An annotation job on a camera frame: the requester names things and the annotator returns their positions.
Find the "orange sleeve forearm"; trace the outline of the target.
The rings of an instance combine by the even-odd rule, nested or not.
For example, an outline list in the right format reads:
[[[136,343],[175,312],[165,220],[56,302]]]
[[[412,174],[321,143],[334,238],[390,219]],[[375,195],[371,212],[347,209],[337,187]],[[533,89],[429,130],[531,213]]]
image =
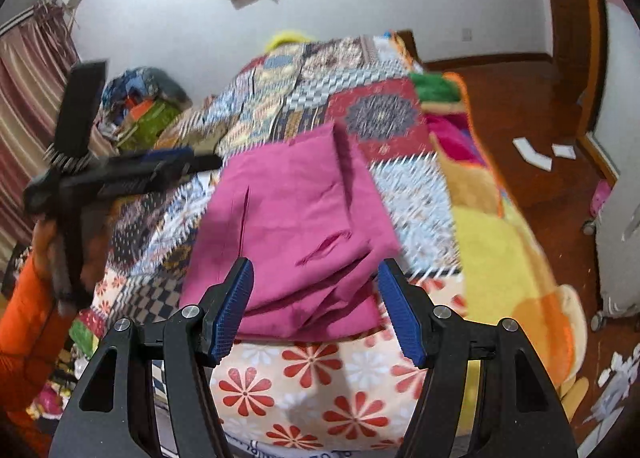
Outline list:
[[[58,313],[52,287],[29,257],[1,317],[3,457],[45,457],[52,438],[27,414],[49,380],[73,319]]]

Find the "left hand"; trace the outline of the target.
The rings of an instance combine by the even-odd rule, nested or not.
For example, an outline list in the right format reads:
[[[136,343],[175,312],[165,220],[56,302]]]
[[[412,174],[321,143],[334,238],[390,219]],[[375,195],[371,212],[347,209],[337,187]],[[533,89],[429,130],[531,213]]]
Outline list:
[[[88,308],[105,274],[113,207],[99,203],[57,219],[40,215],[32,235],[32,261],[63,315]]]

